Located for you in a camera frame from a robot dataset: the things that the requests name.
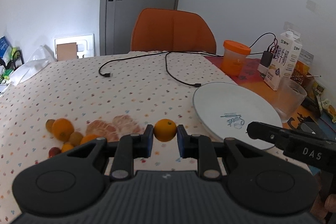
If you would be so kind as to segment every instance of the orange chair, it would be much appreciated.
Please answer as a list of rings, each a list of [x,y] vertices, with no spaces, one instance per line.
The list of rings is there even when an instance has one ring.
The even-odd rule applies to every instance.
[[[132,51],[206,51],[216,53],[216,40],[197,14],[144,9],[133,29]]]

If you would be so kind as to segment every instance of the small box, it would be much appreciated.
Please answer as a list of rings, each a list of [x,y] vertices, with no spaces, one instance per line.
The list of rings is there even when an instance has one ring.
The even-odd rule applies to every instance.
[[[304,49],[301,50],[299,59],[296,63],[295,69],[299,71],[302,75],[307,75],[309,68],[313,62],[314,56]]]
[[[77,44],[67,43],[56,45],[57,61],[65,61],[77,58]]]
[[[6,80],[9,80],[11,77],[11,74],[14,72],[14,70],[12,69],[7,69],[5,70],[5,72],[3,73],[2,77]]]
[[[280,40],[273,54],[271,64],[266,73],[265,82],[273,90],[277,90],[282,77],[290,78],[300,56],[302,43],[300,36],[291,31],[280,35]]]

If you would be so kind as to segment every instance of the finger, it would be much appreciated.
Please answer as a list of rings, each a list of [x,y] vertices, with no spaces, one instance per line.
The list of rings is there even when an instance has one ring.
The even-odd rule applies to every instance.
[[[310,210],[310,213],[317,219],[323,221],[328,212],[329,211],[325,208],[325,205],[321,201],[320,195],[318,195]]]
[[[336,212],[336,194],[331,194],[325,201],[324,207],[332,213]]]

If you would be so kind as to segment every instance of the plastic jar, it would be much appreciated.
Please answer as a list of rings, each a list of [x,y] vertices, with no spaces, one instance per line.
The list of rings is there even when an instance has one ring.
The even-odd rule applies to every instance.
[[[229,76],[238,76],[251,49],[236,41],[224,41],[224,56],[220,69]]]

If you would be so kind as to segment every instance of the plastic bag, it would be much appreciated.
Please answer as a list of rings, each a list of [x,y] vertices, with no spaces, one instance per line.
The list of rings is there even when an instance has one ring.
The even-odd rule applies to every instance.
[[[50,63],[55,62],[54,57],[47,51],[44,46],[40,46],[34,51],[31,57],[28,59],[29,61],[33,60],[41,60],[41,59],[48,59]]]
[[[19,83],[22,83],[33,77],[52,62],[55,62],[55,59],[51,56],[45,47],[40,46],[31,55],[27,63],[23,64],[12,73],[10,79],[13,85],[18,85]]]

